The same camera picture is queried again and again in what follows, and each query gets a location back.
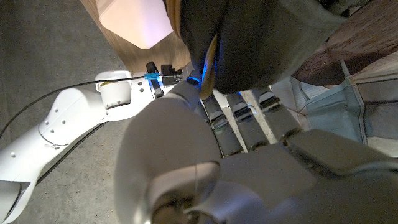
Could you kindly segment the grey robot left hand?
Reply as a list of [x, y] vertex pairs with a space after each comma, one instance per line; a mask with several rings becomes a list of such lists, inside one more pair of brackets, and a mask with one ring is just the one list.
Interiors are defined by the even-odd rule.
[[121, 223], [396, 223], [397, 161], [265, 109], [277, 144], [222, 157], [182, 81], [124, 133], [114, 175]]

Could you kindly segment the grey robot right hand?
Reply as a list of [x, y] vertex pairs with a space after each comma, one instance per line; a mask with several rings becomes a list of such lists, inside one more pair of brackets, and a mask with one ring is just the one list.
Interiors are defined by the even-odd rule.
[[188, 62], [185, 66], [181, 67], [182, 80], [186, 80], [194, 71], [194, 67], [191, 62]]

